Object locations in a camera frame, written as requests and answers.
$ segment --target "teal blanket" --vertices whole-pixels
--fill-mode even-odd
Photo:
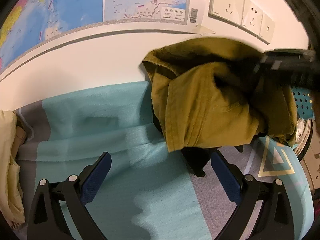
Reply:
[[[150,93],[148,82],[111,85],[48,98],[17,111],[28,132],[18,155],[27,220],[41,179],[64,181],[107,151],[112,156],[111,170],[95,199],[86,205],[107,239],[205,240],[217,236],[235,204],[228,200],[209,164],[207,175],[197,178],[188,173],[180,152],[168,153],[152,122]],[[233,147],[221,152],[258,180],[273,181],[277,171],[293,169],[281,179],[292,205],[295,238],[301,239],[313,220],[307,180],[291,149],[270,140],[265,151],[265,144],[262,138],[245,145],[241,154]],[[274,147],[283,163],[273,165]],[[80,240],[65,203],[61,204],[73,237]],[[243,239],[254,223],[250,221]],[[26,226],[17,234],[26,239]]]

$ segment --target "electrical outlet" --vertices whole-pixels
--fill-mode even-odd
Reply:
[[[259,35],[263,11],[250,0],[244,0],[242,27]]]
[[[275,22],[271,20],[268,15],[263,13],[259,37],[266,42],[271,43],[274,30]]]
[[[209,14],[241,24],[244,0],[210,0]]]

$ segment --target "olive green jacket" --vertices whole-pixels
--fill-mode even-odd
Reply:
[[[261,57],[225,38],[192,39],[148,53],[143,65],[169,152],[248,144],[259,133],[294,144],[297,111],[290,87],[261,77],[250,88],[245,64],[238,67],[242,78],[230,71],[233,62]]]

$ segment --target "world map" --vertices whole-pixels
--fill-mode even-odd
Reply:
[[[105,0],[105,21],[185,22],[187,0]]]
[[[0,29],[0,73],[60,33],[102,22],[103,0],[19,0]]]
[[[23,53],[89,24],[187,24],[189,0],[19,0],[0,29],[0,73]]]

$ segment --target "bedsheet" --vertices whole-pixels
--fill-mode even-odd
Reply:
[[[26,220],[38,182],[79,174],[107,151],[112,167],[95,199],[86,205],[107,239],[214,239],[231,216],[231,203],[210,164],[203,178],[189,174],[182,154],[168,153],[152,122],[151,87],[133,82],[75,91],[16,111],[28,139],[19,148],[20,183]],[[268,137],[222,154],[243,173],[261,181],[279,177],[288,191],[295,239],[313,221],[308,182],[291,148]],[[257,203],[242,239],[253,228]],[[81,239],[66,205],[62,209],[74,238]],[[26,225],[16,232],[26,239]]]

